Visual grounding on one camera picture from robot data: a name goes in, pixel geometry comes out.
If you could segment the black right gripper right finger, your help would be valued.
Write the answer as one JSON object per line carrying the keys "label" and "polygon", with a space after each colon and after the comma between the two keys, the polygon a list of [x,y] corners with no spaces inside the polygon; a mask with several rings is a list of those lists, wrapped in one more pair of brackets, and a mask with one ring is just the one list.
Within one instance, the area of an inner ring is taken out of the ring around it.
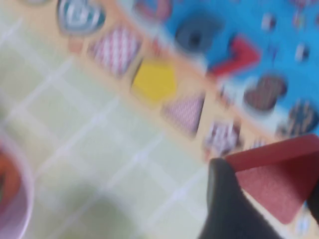
{"label": "black right gripper right finger", "polygon": [[319,222],[319,185],[316,184],[307,199],[307,206],[316,222]]}

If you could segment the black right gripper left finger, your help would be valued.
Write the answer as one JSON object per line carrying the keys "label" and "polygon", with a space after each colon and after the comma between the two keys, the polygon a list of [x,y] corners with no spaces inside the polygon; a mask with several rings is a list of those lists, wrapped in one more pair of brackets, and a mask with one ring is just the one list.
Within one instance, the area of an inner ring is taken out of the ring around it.
{"label": "black right gripper left finger", "polygon": [[200,239],[280,239],[242,192],[235,171],[222,158],[208,166],[207,218]]}

